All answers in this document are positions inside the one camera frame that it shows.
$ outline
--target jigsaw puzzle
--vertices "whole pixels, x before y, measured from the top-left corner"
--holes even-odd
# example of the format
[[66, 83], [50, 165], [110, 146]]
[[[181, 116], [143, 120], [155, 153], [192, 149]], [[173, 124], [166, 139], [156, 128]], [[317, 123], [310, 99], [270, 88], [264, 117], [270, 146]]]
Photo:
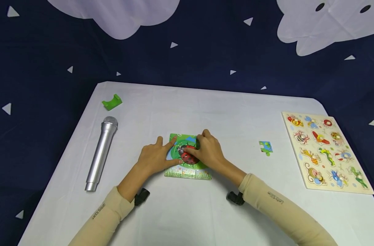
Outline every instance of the jigsaw puzzle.
[[199, 149], [196, 136], [184, 134], [171, 134], [169, 140], [177, 135], [174, 146], [169, 150], [166, 156], [167, 160], [180, 159], [182, 164], [172, 166], [165, 170], [166, 177], [190, 178], [210, 180], [211, 174], [209, 168], [193, 155], [186, 153], [186, 148]]

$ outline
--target right hand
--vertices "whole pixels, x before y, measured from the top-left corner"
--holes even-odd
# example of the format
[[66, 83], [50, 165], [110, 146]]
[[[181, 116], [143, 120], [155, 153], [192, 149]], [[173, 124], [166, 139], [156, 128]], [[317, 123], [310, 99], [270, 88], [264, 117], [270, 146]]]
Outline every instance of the right hand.
[[185, 148], [184, 151], [201, 160], [209, 168], [219, 171], [227, 160], [218, 140], [210, 134], [208, 129], [203, 130], [202, 134], [197, 135], [196, 138], [199, 140], [199, 150]]

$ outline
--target silver toy microphone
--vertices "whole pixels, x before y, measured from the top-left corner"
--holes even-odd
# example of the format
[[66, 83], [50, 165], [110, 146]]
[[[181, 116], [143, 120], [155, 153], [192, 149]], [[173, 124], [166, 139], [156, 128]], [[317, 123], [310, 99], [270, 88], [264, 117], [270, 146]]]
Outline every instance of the silver toy microphone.
[[96, 191], [109, 152], [109, 147], [116, 130], [117, 120], [115, 117], [107, 116], [101, 124], [101, 136], [99, 137], [93, 161], [89, 168], [86, 179], [86, 188], [84, 189], [85, 191]]

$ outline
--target beige sleeve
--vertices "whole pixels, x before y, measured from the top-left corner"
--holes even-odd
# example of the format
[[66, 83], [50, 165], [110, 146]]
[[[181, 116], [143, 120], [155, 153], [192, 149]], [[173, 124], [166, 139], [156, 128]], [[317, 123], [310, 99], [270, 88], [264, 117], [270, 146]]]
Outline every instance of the beige sleeve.
[[240, 184], [243, 199], [267, 215], [299, 246], [335, 246], [332, 236], [306, 211], [270, 188], [254, 174]]
[[69, 246], [106, 246], [117, 225], [133, 209], [135, 200], [129, 203], [117, 191], [109, 192], [104, 202], [78, 231]]

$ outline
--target green plastic piece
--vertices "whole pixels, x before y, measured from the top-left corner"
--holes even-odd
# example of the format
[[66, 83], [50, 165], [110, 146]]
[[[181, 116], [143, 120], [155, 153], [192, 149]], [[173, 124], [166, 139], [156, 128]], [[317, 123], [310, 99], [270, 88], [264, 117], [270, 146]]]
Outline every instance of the green plastic piece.
[[110, 101], [102, 101], [102, 104], [105, 106], [105, 108], [108, 111], [114, 109], [115, 107], [119, 106], [122, 103], [123, 101], [117, 94], [114, 94], [113, 99]]

